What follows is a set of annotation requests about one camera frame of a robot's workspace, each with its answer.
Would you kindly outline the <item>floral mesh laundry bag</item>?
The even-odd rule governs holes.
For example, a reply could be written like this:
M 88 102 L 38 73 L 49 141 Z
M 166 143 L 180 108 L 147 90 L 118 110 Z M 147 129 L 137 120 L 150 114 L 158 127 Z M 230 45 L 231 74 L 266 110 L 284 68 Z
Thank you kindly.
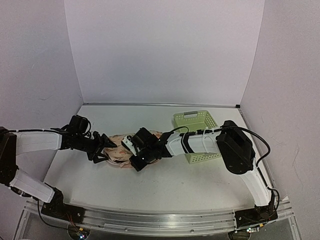
M 152 134 L 155 134 L 155 136 L 158 138 L 160 138 L 160 136 L 164 133 L 164 132 L 159 132 L 159 131 L 154 131 L 154 130 L 151 130 L 150 132 Z M 135 134 L 131 133 L 131 134 L 127 134 L 127 135 L 113 135 L 110 137 L 110 139 L 114 143 L 117 144 L 116 148 L 104 148 L 105 154 L 108 154 L 108 156 L 109 156 L 108 161 L 110 163 L 118 165 L 121 168 L 133 168 L 130 163 L 130 157 L 133 156 L 133 154 L 129 150 L 127 150 L 125 147 L 122 146 L 122 140 L 125 136 L 129 135 L 129 136 L 133 137 Z

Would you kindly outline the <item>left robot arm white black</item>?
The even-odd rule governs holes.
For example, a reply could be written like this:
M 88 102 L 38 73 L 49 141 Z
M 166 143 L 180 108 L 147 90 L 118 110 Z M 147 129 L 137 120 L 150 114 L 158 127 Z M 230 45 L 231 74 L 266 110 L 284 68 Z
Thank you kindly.
M 91 122 L 83 116 L 74 115 L 70 122 L 61 128 L 7 129 L 0 128 L 0 183 L 24 198 L 32 198 L 43 206 L 41 214 L 61 219 L 83 219 L 85 209 L 65 202 L 61 190 L 27 173 L 17 159 L 38 152 L 76 150 L 84 153 L 94 164 L 109 157 L 105 148 L 117 145 L 104 133 L 91 131 Z

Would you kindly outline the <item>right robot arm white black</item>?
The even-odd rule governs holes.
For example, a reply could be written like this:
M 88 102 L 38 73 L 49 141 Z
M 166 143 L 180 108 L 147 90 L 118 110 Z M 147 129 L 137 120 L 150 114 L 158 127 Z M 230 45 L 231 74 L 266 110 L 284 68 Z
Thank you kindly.
M 266 142 L 255 132 L 226 120 L 220 127 L 186 132 L 179 132 L 175 128 L 162 133 L 160 137 L 142 127 L 134 135 L 124 137 L 121 144 L 132 153 L 129 161 L 138 172 L 162 158 L 220 154 L 226 169 L 241 177 L 254 200 L 253 208 L 235 212 L 236 225 L 240 228 L 276 220 L 280 203 L 278 190 L 269 186 L 259 167 L 262 158 L 256 158 L 249 136 Z

